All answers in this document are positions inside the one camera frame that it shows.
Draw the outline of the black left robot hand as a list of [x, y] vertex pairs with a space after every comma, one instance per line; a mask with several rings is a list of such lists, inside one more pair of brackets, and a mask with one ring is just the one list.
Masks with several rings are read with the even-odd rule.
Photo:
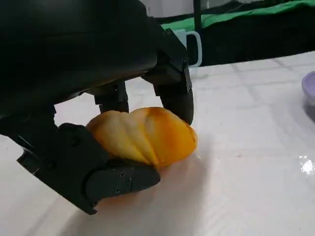
[[56, 126], [55, 105], [92, 94], [102, 112], [128, 111], [125, 81], [141, 77], [162, 104], [193, 121], [187, 51], [138, 0], [3, 0], [0, 133], [18, 162], [85, 213], [102, 199], [156, 185], [159, 173], [110, 160], [83, 126]]

